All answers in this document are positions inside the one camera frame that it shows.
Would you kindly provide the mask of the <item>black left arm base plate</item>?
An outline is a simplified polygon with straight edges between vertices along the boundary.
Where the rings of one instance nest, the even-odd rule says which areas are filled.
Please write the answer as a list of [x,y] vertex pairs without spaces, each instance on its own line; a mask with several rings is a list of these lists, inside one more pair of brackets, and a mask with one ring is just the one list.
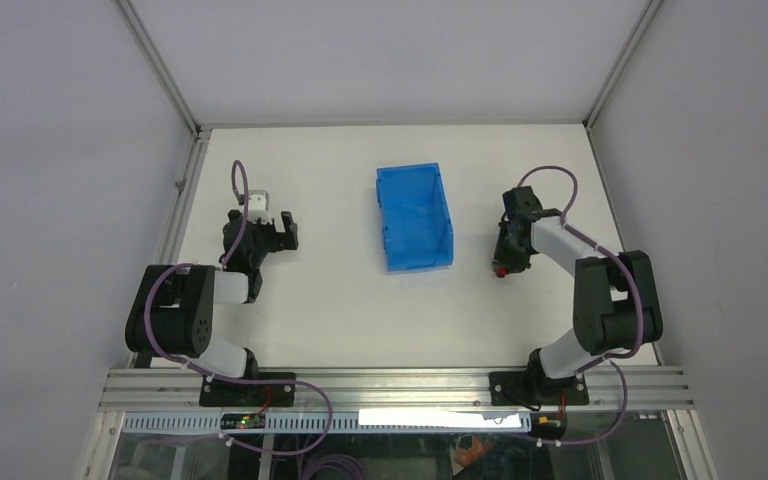
[[287,380],[296,380],[296,374],[288,371],[261,373],[260,380],[266,385],[240,385],[213,380],[202,382],[198,405],[201,407],[239,407],[260,408],[292,407],[295,401],[295,385],[284,384]]

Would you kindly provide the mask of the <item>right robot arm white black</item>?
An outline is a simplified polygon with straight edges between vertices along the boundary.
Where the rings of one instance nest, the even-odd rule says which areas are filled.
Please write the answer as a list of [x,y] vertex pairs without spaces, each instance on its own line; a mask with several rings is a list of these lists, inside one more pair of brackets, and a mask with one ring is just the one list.
[[494,406],[583,406],[589,402],[587,370],[607,359],[634,355],[659,340],[663,321],[650,257],[613,253],[547,209],[529,186],[502,196],[492,270],[499,278],[525,272],[544,255],[573,280],[572,326],[553,343],[529,354],[517,371],[488,375]]

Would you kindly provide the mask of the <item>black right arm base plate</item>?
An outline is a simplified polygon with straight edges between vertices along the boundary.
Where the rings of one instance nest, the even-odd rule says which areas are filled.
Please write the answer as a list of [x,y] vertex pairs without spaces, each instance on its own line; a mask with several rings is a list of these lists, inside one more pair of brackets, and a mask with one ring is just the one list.
[[583,379],[550,379],[536,371],[493,371],[488,374],[493,406],[585,406],[590,402]]

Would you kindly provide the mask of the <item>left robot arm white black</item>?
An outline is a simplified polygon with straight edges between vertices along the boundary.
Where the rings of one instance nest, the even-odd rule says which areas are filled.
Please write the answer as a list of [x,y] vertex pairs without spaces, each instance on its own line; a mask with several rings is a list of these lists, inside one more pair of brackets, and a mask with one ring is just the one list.
[[282,211],[280,220],[282,229],[265,210],[252,219],[231,210],[222,230],[230,258],[222,258],[218,267],[147,266],[125,324],[128,349],[222,380],[223,394],[237,406],[254,403],[261,392],[256,357],[213,332],[214,306],[255,302],[266,257],[298,249],[298,225],[292,213]]

